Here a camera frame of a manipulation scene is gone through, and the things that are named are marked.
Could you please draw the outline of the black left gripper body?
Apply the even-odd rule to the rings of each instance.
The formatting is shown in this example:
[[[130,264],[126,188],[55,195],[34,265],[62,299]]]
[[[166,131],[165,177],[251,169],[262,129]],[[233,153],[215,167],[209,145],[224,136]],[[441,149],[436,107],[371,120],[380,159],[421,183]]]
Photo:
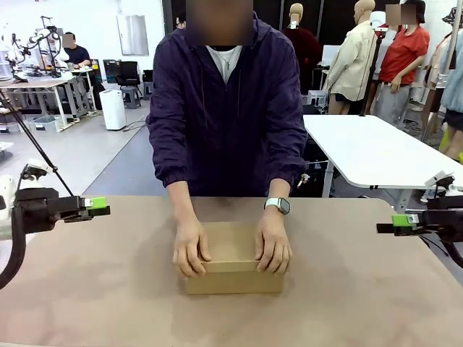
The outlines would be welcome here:
[[[83,198],[60,197],[53,188],[20,189],[13,204],[13,231],[35,234],[51,231],[58,220],[75,217],[83,211]]]

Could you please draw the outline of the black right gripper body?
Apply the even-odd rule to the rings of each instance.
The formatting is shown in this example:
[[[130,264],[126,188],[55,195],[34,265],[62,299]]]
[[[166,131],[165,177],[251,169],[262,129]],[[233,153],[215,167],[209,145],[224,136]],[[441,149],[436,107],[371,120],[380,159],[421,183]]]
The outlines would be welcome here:
[[[420,216],[419,231],[438,234],[444,241],[461,241],[462,209],[425,210]]]

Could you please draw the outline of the person's left hand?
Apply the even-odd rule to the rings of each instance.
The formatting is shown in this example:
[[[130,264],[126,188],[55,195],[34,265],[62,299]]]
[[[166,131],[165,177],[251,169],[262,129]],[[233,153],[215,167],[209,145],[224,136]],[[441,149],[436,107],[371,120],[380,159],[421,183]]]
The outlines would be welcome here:
[[[283,275],[292,258],[292,248],[284,227],[284,216],[276,211],[265,211],[255,235],[257,271]]]

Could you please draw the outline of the person's right hand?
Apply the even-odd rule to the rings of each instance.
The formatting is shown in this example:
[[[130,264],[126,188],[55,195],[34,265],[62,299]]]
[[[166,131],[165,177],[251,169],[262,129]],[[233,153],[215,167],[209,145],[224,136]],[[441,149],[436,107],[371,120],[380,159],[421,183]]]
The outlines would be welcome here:
[[[211,261],[208,239],[202,224],[195,216],[177,222],[172,261],[185,278],[206,274],[203,263]]]

